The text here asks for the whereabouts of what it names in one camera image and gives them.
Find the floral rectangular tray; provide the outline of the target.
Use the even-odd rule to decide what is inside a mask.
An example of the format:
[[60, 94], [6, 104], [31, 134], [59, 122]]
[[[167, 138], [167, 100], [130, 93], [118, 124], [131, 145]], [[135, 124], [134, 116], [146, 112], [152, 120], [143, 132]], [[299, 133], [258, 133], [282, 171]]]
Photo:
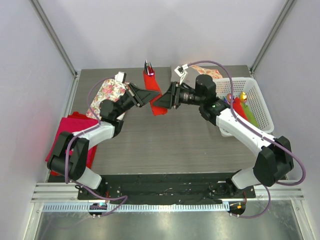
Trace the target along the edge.
[[128, 82], [120, 83], [116, 81], [114, 78], [106, 79], [99, 90], [97, 91], [96, 95], [94, 96], [93, 100], [90, 103], [90, 107], [86, 112], [86, 117], [91, 119], [101, 119], [100, 116], [100, 103], [104, 100], [110, 100], [116, 102], [122, 97], [126, 91], [125, 87], [128, 85]]

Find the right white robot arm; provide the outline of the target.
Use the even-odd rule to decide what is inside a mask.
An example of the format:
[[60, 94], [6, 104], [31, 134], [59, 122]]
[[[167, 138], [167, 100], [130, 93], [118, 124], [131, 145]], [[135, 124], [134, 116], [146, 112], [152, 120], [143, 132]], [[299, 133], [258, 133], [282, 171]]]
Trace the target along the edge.
[[238, 197], [253, 185], [271, 187], [294, 168], [289, 154], [290, 141], [284, 136], [275, 138], [250, 123], [244, 126], [244, 118], [233, 114], [230, 105], [217, 97], [216, 83], [207, 74], [196, 77], [194, 88], [172, 82], [167, 92], [153, 104], [166, 109], [176, 109], [181, 104], [196, 105], [205, 120], [232, 134], [254, 154], [254, 166], [239, 170], [226, 184], [230, 197]]

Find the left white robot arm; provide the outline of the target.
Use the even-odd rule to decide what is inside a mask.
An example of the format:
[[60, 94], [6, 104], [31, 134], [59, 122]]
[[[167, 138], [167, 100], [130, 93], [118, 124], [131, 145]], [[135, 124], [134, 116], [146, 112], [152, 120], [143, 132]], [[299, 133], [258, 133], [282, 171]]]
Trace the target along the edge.
[[117, 100], [103, 100], [99, 104], [100, 121], [87, 129], [77, 132], [63, 131], [58, 135], [47, 168], [65, 177], [65, 180], [77, 182], [89, 188], [89, 194], [100, 200], [107, 192], [103, 177], [87, 167], [89, 150], [99, 143], [116, 137], [122, 130], [123, 120], [118, 117], [132, 107], [143, 107], [160, 93], [146, 90], [130, 83], [124, 94]]

